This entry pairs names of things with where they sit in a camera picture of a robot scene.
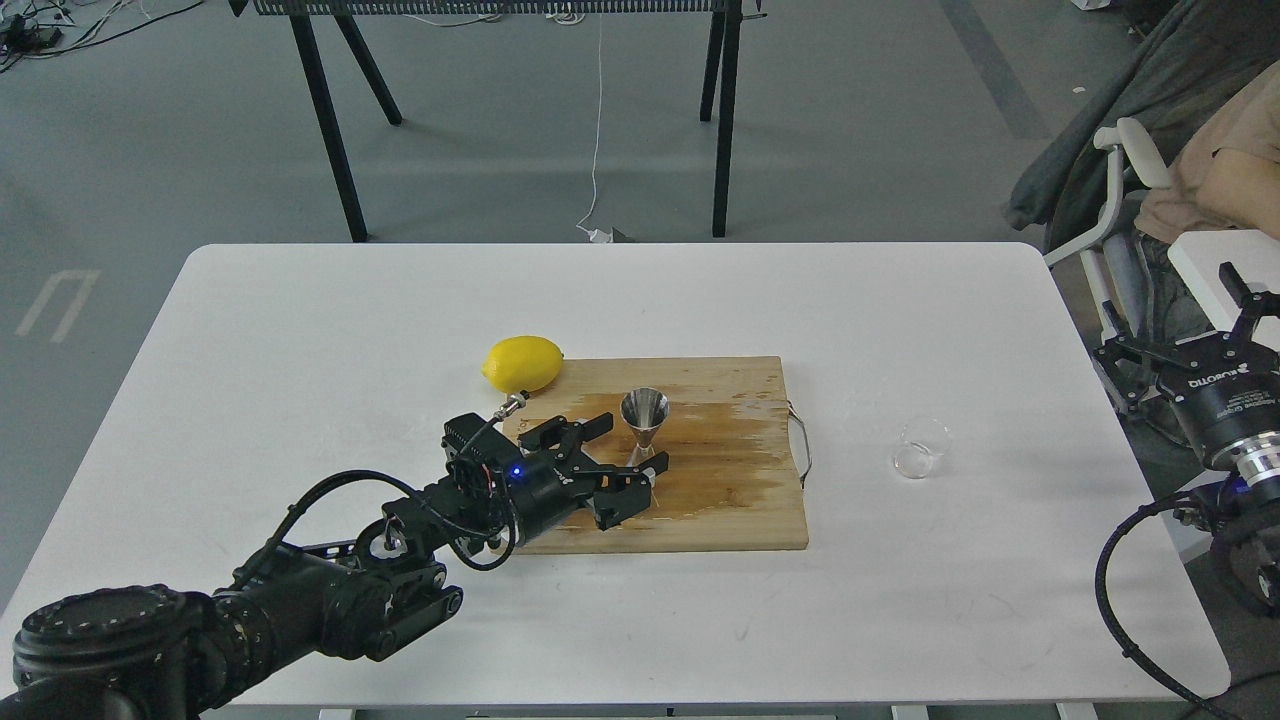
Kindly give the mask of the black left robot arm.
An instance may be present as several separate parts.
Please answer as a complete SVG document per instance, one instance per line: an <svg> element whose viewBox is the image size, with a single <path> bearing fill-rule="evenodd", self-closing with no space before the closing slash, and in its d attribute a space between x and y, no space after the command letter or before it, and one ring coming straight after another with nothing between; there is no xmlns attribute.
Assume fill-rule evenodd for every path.
<svg viewBox="0 0 1280 720"><path fill-rule="evenodd" d="M320 480L212 594L129 585L33 611L13 642L15 693L3 716L197 719L310 653L383 661L460 611L465 593L448 583L439 550L490 571L579 510L608 530L650 507L668 454L593 459L585 445L612 430L609 413L554 416L509 439L498 425L526 401L517 393L488 419L444 424L445 475L421 489L372 470ZM316 502L360 480L399 498L356 539L285 541Z"/></svg>

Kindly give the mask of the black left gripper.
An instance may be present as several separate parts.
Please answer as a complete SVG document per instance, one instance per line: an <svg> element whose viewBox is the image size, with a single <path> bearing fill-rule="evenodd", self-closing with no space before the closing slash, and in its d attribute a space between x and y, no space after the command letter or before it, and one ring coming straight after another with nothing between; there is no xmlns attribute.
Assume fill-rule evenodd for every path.
<svg viewBox="0 0 1280 720"><path fill-rule="evenodd" d="M617 466L580 451L613 427L612 413L576 421L559 415L517 436L517 446L529 455L500 465L515 505L517 546L557 528L580 509L590 509L596 528L609 530L650 507L655 479L669 468L667 452L637 466Z"/></svg>

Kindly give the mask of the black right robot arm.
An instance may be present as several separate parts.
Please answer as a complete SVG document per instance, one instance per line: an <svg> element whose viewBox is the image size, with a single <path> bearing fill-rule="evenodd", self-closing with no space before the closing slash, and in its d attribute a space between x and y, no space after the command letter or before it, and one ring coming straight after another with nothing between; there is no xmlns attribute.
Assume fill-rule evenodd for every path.
<svg viewBox="0 0 1280 720"><path fill-rule="evenodd" d="M1142 519L1174 510L1211 534L1213 571L1224 589L1249 612L1277 616L1277 560L1265 543L1265 534L1277 528L1277 354L1253 340L1260 320L1277 315L1277 295L1251 290L1231 263L1220 265L1219 277L1239 309L1234 327L1176 345L1132 337L1114 305L1102 305L1120 327L1094 351L1103 387L1133 410L1146 388L1116 365L1151 369L1151 388L1167 401L1199 462L1226 473L1224 480L1139 509L1114 532L1094 571L1103 612L1107 566L1119 539Z"/></svg>

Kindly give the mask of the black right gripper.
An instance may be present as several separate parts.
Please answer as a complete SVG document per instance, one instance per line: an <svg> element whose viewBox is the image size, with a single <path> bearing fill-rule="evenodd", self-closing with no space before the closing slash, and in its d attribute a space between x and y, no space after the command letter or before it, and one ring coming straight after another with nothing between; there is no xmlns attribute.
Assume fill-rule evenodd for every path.
<svg viewBox="0 0 1280 720"><path fill-rule="evenodd" d="M1240 442L1277 433L1277 354L1252 341L1263 318L1279 316L1279 295L1251 290L1233 263L1220 264L1219 279L1239 309L1228 337L1176 345L1137 338L1107 300L1101 313L1114 333L1094 351L1094 364L1119 415L1137 416L1158 397L1201 464L1228 470Z"/></svg>

